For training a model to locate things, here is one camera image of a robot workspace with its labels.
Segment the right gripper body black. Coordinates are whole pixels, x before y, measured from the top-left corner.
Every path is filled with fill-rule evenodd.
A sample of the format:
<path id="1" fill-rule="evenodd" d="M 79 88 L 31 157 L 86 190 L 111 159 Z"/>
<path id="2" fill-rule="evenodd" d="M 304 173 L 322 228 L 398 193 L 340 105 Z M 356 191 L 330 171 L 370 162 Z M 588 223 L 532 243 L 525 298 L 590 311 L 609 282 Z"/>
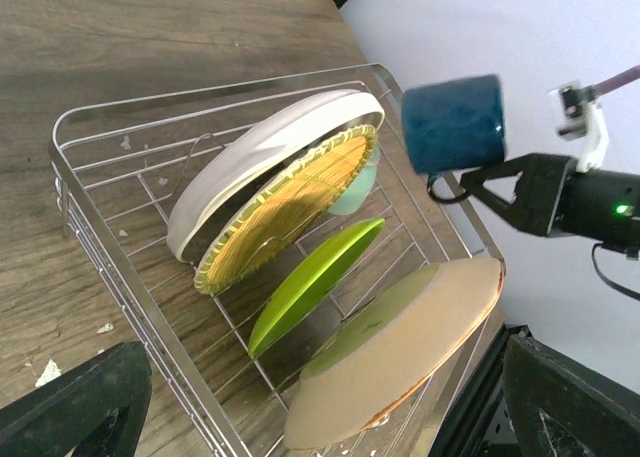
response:
<path id="1" fill-rule="evenodd" d="M 639 176 L 580 172 L 574 158 L 529 154 L 519 177 L 519 223 L 540 237 L 588 238 L 628 257 L 639 255 Z"/>

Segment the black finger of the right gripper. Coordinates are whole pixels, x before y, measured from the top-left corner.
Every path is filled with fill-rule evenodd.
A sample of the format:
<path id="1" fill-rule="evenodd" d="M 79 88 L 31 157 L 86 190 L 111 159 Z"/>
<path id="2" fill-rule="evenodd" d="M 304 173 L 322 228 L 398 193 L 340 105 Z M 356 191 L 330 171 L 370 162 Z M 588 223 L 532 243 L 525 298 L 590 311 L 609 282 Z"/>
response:
<path id="1" fill-rule="evenodd" d="M 522 232 L 536 229 L 536 171 L 534 154 L 462 174 L 460 184 L 511 227 Z"/>

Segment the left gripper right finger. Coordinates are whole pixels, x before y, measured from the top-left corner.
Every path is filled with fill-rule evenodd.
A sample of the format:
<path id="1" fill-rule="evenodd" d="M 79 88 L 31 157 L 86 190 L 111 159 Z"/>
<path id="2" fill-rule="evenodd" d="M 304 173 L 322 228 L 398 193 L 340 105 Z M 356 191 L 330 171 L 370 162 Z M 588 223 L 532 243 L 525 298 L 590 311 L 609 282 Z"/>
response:
<path id="1" fill-rule="evenodd" d="M 522 455 L 639 454 L 639 395 L 536 339 L 509 339 L 503 385 Z"/>

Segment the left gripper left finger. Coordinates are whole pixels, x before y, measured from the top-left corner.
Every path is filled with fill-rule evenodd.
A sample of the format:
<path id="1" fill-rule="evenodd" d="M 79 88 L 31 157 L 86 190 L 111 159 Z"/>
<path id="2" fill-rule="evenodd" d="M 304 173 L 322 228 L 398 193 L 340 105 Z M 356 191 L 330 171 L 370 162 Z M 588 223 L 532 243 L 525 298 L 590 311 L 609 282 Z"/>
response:
<path id="1" fill-rule="evenodd" d="M 1 409 L 3 456 L 133 456 L 152 395 L 144 345 L 122 342 Z"/>

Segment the dark blue mug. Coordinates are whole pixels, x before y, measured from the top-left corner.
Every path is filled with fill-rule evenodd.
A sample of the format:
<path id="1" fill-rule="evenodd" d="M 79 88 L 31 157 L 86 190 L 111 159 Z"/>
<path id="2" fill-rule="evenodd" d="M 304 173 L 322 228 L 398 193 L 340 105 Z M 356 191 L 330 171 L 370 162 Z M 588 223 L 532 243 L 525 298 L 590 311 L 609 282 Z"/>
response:
<path id="1" fill-rule="evenodd" d="M 499 164 L 506 157 L 502 84 L 487 74 L 413 87 L 401 102 L 401 123 L 414 172 L 427 177 L 439 204 L 459 203 L 468 191 L 445 198 L 434 182 L 446 172 Z"/>

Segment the mint green small bowl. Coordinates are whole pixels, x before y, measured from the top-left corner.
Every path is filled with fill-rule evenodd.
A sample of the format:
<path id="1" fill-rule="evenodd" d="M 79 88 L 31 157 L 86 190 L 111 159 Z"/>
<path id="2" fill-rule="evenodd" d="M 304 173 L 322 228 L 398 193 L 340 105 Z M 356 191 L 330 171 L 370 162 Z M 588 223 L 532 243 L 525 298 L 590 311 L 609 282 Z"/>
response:
<path id="1" fill-rule="evenodd" d="M 362 206 L 376 182 L 379 161 L 380 148 L 376 146 L 358 176 L 328 209 L 329 214 L 347 216 L 355 213 Z"/>

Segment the beige plate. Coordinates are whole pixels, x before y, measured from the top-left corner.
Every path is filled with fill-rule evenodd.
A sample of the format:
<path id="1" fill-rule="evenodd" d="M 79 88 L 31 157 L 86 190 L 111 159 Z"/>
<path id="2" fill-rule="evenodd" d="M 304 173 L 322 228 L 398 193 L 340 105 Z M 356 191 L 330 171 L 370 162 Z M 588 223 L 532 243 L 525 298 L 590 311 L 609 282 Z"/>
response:
<path id="1" fill-rule="evenodd" d="M 496 258 L 463 258 L 426 265 L 375 297 L 301 370 L 285 446 L 326 447 L 392 412 L 483 324 L 504 277 Z"/>

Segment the woven bamboo mat round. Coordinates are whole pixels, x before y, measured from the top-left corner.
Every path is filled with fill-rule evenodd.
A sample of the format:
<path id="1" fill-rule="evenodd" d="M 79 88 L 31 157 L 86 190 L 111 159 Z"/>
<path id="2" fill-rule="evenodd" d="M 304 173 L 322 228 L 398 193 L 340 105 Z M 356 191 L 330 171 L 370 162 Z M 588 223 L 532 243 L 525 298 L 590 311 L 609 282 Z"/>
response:
<path id="1" fill-rule="evenodd" d="M 196 291 L 216 295 L 291 245 L 342 196 L 377 141 L 375 126 L 358 125 L 309 148 L 277 173 L 211 242 L 195 272 Z"/>

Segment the lime green plate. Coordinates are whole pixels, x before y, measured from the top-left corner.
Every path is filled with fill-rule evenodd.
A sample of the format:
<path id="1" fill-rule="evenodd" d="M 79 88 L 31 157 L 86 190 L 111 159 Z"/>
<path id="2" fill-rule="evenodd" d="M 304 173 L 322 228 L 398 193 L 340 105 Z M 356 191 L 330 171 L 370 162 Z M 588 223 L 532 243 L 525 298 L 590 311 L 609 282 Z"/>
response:
<path id="1" fill-rule="evenodd" d="M 249 355 L 260 356 L 301 322 L 345 276 L 384 226 L 383 217 L 362 220 L 311 252 L 269 298 L 252 329 Z"/>

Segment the wire dish rack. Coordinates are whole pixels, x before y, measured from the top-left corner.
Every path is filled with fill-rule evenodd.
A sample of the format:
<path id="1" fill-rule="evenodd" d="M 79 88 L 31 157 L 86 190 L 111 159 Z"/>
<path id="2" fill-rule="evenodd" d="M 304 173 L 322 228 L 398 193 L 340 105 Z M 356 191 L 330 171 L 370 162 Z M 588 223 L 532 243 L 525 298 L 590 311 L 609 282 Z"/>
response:
<path id="1" fill-rule="evenodd" d="M 202 168 L 255 123 L 314 94 L 353 89 L 385 110 L 374 186 L 349 216 L 323 214 L 267 266 L 216 297 L 166 243 L 170 212 Z M 410 169 L 401 98 L 378 64 L 271 77 L 64 113 L 50 155 L 57 203 L 157 369 L 214 456 L 284 456 L 299 371 L 361 306 L 422 266 L 494 257 L 469 203 L 434 204 Z M 248 352 L 266 301 L 312 251 L 368 218 L 385 225 L 329 295 L 259 357 Z"/>

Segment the white plate blue spiral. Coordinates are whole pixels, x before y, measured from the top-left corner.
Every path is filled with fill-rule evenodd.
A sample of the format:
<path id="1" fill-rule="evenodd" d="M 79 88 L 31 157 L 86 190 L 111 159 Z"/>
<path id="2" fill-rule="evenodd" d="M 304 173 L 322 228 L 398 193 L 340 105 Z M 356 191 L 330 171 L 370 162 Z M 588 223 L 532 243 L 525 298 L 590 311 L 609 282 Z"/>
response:
<path id="1" fill-rule="evenodd" d="M 306 97 L 254 125 L 188 184 L 169 217 L 166 243 L 188 262 L 187 247 L 234 194 L 302 149 L 352 125 L 379 127 L 385 111 L 363 91 L 338 89 Z"/>

